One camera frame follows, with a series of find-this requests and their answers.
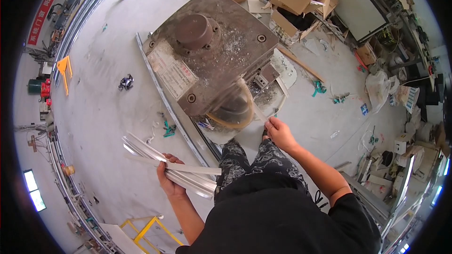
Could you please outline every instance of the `hand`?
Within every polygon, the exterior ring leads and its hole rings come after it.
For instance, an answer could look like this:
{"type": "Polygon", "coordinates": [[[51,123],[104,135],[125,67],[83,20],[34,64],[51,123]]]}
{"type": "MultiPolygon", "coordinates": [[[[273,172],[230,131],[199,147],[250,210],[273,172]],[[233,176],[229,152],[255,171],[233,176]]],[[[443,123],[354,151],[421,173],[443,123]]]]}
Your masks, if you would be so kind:
{"type": "Polygon", "coordinates": [[[285,152],[290,153],[292,150],[299,147],[295,138],[293,138],[289,127],[280,119],[276,117],[270,117],[265,122],[265,127],[268,129],[268,137],[285,152]]]}
{"type": "MultiPolygon", "coordinates": [[[[185,164],[184,162],[180,161],[179,158],[176,156],[166,153],[163,153],[163,155],[171,163],[185,164]]],[[[166,177],[165,168],[166,168],[165,162],[161,161],[159,166],[157,167],[157,177],[159,178],[160,186],[162,187],[163,191],[165,191],[168,198],[187,196],[185,188],[178,185],[177,183],[173,183],[170,179],[166,177]]]]}

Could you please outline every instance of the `yellow metal frame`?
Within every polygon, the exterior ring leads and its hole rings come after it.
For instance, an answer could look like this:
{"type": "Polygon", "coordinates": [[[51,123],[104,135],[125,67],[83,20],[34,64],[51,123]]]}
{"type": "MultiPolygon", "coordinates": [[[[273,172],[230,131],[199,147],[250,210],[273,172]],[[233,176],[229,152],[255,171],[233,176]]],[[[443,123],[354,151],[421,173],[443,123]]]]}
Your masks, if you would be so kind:
{"type": "Polygon", "coordinates": [[[152,247],[155,251],[157,251],[160,254],[161,253],[160,250],[158,250],[157,247],[155,247],[152,243],[150,243],[150,241],[147,238],[144,237],[146,232],[150,229],[152,224],[155,222],[157,224],[159,224],[162,227],[162,229],[164,231],[166,231],[166,233],[169,234],[177,243],[179,243],[180,245],[184,245],[172,233],[170,233],[170,231],[160,222],[160,220],[156,216],[127,219],[124,223],[122,223],[122,225],[120,225],[120,227],[123,228],[126,225],[130,225],[133,228],[133,230],[137,232],[137,235],[135,236],[135,238],[132,239],[132,241],[146,254],[150,254],[150,253],[146,249],[144,249],[143,246],[140,245],[140,243],[139,243],[140,239],[143,239],[150,247],[152,247]],[[147,219],[149,219],[149,222],[140,231],[133,225],[134,221],[147,220],[147,219]]]}
{"type": "Polygon", "coordinates": [[[66,56],[65,58],[59,60],[56,63],[56,67],[60,71],[61,75],[63,76],[64,88],[66,89],[66,96],[67,96],[67,95],[69,95],[69,91],[67,89],[67,80],[66,80],[66,68],[67,67],[69,67],[70,78],[72,78],[72,68],[71,68],[71,61],[69,61],[69,55],[66,56]]]}

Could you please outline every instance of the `black t-shirt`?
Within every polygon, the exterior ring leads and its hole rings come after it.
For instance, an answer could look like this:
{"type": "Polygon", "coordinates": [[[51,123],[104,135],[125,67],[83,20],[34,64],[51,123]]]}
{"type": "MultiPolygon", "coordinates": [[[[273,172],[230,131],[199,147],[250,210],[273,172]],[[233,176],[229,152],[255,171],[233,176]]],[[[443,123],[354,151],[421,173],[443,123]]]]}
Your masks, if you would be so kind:
{"type": "Polygon", "coordinates": [[[289,177],[253,174],[223,189],[191,246],[176,254],[378,253],[381,236],[354,194],[320,211],[289,177]]]}

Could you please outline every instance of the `warning label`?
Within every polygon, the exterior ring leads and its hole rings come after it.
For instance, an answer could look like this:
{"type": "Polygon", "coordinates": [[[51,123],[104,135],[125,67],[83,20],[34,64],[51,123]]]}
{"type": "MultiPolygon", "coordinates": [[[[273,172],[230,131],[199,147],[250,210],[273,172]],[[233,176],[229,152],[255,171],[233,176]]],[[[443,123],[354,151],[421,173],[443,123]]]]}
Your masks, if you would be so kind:
{"type": "Polygon", "coordinates": [[[174,57],[177,54],[171,45],[163,40],[147,56],[152,69],[161,78],[176,100],[193,86],[198,77],[187,67],[184,61],[174,57]]]}

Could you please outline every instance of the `green barrel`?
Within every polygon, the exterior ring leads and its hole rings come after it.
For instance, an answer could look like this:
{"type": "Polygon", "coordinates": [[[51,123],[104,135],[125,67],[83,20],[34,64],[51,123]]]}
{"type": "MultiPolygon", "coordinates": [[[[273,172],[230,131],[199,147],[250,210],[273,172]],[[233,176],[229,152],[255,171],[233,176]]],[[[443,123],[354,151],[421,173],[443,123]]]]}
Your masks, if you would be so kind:
{"type": "Polygon", "coordinates": [[[28,94],[41,94],[41,80],[28,81],[28,94]]]}

